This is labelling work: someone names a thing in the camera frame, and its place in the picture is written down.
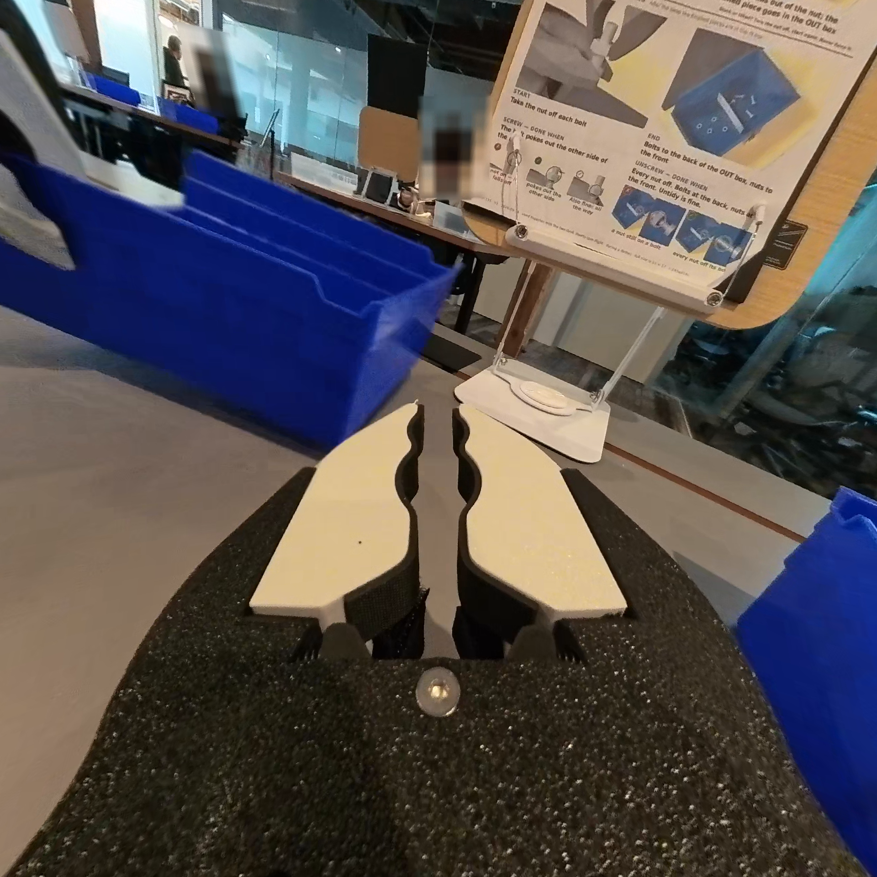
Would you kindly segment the instruction sheet on white stand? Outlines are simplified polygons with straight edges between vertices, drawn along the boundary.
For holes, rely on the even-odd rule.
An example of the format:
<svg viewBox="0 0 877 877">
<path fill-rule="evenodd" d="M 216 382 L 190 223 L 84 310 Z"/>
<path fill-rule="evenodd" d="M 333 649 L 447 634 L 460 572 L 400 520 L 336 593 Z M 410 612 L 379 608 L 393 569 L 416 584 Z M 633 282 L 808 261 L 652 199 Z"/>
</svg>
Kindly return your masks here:
<svg viewBox="0 0 877 877">
<path fill-rule="evenodd" d="M 505 234 L 514 224 L 514 219 L 499 216 L 474 203 L 476 185 L 488 163 L 486 139 L 508 73 L 510 54 L 519 40 L 523 19 L 531 4 L 522 4 L 490 97 L 481 164 L 477 171 L 478 181 L 473 184 L 475 196 L 464 204 L 463 210 L 467 225 L 478 238 L 502 248 L 508 255 L 528 258 L 537 264 L 535 258 L 528 256 L 524 250 L 506 243 Z M 778 219 L 762 232 L 765 207 L 759 204 L 751 209 L 748 214 L 751 237 L 747 240 L 740 261 L 727 267 L 739 268 L 739 271 L 723 304 L 707 315 L 691 310 L 670 311 L 731 329 L 758 327 L 785 314 L 801 296 L 839 234 L 870 175 L 874 160 L 875 52 Z M 571 274 L 556 262 L 548 268 L 595 281 L 610 290 L 648 301 L 652 306 L 658 305 L 652 297 L 634 291 L 620 291 L 594 276 Z M 723 291 L 728 282 L 724 272 L 725 269 L 714 276 L 710 283 L 699 283 L 710 286 L 718 281 L 718 290 Z"/>
</svg>

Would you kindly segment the tan cork board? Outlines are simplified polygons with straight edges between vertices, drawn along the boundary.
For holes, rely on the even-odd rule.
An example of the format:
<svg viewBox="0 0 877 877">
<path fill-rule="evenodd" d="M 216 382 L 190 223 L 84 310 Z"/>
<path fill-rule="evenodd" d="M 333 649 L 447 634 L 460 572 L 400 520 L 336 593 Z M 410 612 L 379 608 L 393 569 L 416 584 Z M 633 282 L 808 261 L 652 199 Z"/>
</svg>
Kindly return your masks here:
<svg viewBox="0 0 877 877">
<path fill-rule="evenodd" d="M 357 164 L 394 174 L 402 181 L 417 177 L 421 155 L 419 121 L 415 117 L 365 106 L 359 115 Z"/>
</svg>

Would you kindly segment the blue plastic bin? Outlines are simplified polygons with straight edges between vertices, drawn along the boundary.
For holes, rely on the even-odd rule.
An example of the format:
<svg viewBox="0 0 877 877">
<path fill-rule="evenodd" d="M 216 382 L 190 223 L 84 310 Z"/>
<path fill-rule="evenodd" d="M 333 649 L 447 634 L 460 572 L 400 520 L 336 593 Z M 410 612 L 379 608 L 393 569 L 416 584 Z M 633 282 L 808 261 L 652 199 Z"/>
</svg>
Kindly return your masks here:
<svg viewBox="0 0 877 877">
<path fill-rule="evenodd" d="M 2 243 L 3 306 L 306 444 L 347 439 L 405 382 L 458 273 L 412 239 L 199 151 L 168 207 L 3 160 L 74 262 Z"/>
<path fill-rule="evenodd" d="M 839 488 L 736 636 L 810 790 L 875 875 L 875 500 Z"/>
</svg>

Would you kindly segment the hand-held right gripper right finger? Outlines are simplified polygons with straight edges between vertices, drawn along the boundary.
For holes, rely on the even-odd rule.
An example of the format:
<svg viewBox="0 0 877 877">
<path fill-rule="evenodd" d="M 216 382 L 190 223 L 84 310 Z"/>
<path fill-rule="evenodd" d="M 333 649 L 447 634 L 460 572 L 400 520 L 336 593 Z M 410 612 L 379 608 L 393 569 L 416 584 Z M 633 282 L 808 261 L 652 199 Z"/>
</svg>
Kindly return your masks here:
<svg viewBox="0 0 877 877">
<path fill-rule="evenodd" d="M 459 656 L 576 654 L 571 622 L 629 610 L 586 521 L 584 478 L 469 403 L 453 413 L 453 440 L 465 502 L 453 623 Z"/>
</svg>

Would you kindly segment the black monitor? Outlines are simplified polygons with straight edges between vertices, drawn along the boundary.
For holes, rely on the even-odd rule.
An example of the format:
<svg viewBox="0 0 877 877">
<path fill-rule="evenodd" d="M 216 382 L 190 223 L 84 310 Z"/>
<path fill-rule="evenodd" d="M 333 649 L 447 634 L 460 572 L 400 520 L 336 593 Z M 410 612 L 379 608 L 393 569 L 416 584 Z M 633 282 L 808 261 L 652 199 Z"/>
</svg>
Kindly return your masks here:
<svg viewBox="0 0 877 877">
<path fill-rule="evenodd" d="M 426 45 L 367 36 L 367 106 L 417 118 L 425 88 Z"/>
</svg>

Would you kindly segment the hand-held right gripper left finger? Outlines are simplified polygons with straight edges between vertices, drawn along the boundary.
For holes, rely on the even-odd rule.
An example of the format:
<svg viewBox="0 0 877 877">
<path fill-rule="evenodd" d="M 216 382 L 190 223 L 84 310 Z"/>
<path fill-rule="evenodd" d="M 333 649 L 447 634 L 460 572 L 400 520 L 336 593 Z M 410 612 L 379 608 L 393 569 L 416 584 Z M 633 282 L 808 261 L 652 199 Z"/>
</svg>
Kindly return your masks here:
<svg viewBox="0 0 877 877">
<path fill-rule="evenodd" d="M 256 622 L 303 622 L 346 634 L 376 659 L 419 659 L 425 601 L 412 501 L 424 408 L 373 422 L 296 474 L 289 524 L 248 602 Z"/>
</svg>

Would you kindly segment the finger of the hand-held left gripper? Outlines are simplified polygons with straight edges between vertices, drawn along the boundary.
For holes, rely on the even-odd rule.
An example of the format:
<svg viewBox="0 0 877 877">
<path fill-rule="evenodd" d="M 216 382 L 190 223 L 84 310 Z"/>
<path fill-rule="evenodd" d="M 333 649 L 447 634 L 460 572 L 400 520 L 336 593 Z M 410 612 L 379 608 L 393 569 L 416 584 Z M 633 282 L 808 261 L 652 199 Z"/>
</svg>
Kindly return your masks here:
<svg viewBox="0 0 877 877">
<path fill-rule="evenodd" d="M 83 154 L 82 164 L 87 177 L 95 184 L 136 202 L 161 208 L 181 207 L 184 203 L 179 191 L 146 178 L 129 161 L 110 163 L 100 157 Z"/>
</svg>

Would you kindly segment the printed instruction sheet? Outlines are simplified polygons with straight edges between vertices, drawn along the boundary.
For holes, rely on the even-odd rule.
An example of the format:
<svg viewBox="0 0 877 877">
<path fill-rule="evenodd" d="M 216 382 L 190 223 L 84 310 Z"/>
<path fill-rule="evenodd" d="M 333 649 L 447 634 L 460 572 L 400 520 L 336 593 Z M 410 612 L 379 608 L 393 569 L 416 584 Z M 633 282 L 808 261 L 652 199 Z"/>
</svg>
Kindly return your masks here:
<svg viewBox="0 0 877 877">
<path fill-rule="evenodd" d="M 787 206 L 875 52 L 876 3 L 532 2 L 474 203 L 710 283 Z"/>
</svg>

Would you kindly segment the dark wooden desk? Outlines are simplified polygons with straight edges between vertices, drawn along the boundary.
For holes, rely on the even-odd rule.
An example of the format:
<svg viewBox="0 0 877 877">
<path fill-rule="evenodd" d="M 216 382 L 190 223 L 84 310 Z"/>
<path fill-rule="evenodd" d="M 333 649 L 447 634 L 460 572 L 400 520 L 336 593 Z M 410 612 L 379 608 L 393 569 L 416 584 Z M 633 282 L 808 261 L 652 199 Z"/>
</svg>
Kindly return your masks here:
<svg viewBox="0 0 877 877">
<path fill-rule="evenodd" d="M 485 243 L 471 232 L 461 234 L 454 229 L 448 230 L 441 225 L 435 225 L 433 216 L 430 214 L 426 218 L 411 216 L 402 210 L 377 203 L 361 195 L 347 194 L 343 191 L 326 188 L 282 171 L 276 171 L 274 179 L 292 189 L 313 195 L 336 206 L 376 218 L 397 228 L 404 228 L 410 232 L 443 241 L 445 244 L 467 253 L 465 260 L 467 273 L 460 281 L 462 299 L 454 324 L 454 330 L 457 333 L 466 334 L 475 311 L 481 281 L 488 265 L 501 264 L 508 259 L 508 256 L 504 255 L 499 247 Z"/>
</svg>

